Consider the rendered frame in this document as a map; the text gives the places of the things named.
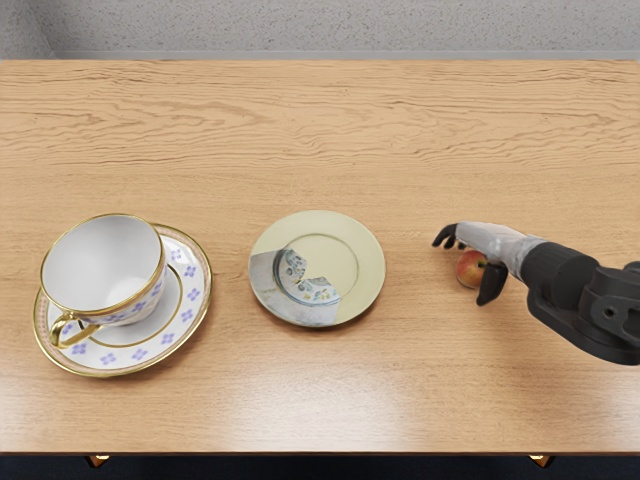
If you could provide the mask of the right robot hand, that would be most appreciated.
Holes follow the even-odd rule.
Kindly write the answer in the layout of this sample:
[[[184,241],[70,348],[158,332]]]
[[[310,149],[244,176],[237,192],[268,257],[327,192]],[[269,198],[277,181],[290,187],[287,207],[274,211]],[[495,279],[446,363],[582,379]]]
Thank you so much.
[[[522,280],[521,270],[531,251],[546,240],[534,235],[525,235],[508,226],[461,221],[443,227],[432,242],[433,247],[444,245],[445,250],[458,245],[459,249],[470,247],[482,253],[488,260],[479,293],[478,306],[497,299],[509,275]]]

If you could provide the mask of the cream plate with printed pattern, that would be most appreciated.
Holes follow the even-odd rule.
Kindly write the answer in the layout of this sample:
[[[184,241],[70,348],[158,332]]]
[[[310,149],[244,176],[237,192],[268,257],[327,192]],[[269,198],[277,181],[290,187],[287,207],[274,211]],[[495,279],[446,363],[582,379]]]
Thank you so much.
[[[357,220],[306,210],[270,225],[255,242],[249,281],[260,304],[290,324],[324,328],[364,313],[386,276],[382,247]]]

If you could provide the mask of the red yellow apple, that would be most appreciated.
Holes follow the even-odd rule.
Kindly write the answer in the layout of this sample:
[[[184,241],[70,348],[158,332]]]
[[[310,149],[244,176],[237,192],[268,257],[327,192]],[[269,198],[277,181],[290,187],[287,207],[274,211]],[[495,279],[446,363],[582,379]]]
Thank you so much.
[[[456,279],[464,287],[478,289],[487,263],[486,257],[481,252],[465,251],[456,262]]]

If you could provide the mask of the white gold-rimmed floral saucer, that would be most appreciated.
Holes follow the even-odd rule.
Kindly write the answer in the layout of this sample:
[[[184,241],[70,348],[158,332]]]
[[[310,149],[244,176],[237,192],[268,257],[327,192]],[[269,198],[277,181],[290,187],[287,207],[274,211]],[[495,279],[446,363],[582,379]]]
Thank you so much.
[[[54,364],[87,377],[127,375],[168,357],[196,331],[211,300],[213,277],[209,260],[188,234],[161,224],[155,228],[167,254],[167,286],[158,306],[145,320],[105,327],[60,350],[48,341],[48,330],[61,310],[42,292],[37,294],[33,331],[40,349]]]

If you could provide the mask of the white gold-rimmed teacup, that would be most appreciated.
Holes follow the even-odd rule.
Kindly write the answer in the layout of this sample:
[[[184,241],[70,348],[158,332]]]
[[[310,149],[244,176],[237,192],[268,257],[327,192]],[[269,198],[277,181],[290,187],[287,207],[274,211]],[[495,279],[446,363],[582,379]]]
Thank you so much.
[[[143,321],[163,295],[167,267],[158,230],[137,216],[99,215],[66,231],[40,269],[41,291],[61,312],[49,343],[62,350]]]

